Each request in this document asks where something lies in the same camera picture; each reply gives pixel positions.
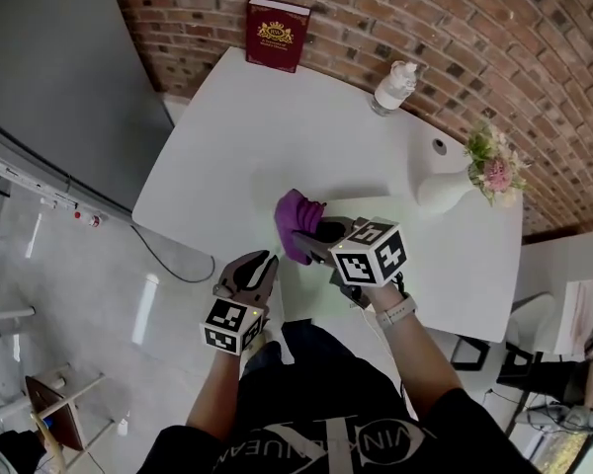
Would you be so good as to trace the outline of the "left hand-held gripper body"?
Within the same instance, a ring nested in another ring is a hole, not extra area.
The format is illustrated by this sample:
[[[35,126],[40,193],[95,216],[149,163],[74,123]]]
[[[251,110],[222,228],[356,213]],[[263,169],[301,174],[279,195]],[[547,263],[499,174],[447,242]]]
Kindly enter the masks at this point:
[[[205,346],[241,356],[262,332],[267,310],[215,296],[205,320],[200,324],[201,339]]]

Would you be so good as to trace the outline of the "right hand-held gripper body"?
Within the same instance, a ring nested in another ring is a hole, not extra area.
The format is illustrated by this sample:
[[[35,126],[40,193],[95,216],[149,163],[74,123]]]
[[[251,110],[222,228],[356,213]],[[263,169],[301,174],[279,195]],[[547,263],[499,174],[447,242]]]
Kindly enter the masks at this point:
[[[407,256],[399,223],[375,217],[353,229],[330,249],[341,292],[356,306],[368,309],[364,290],[393,281],[403,292],[401,267]]]

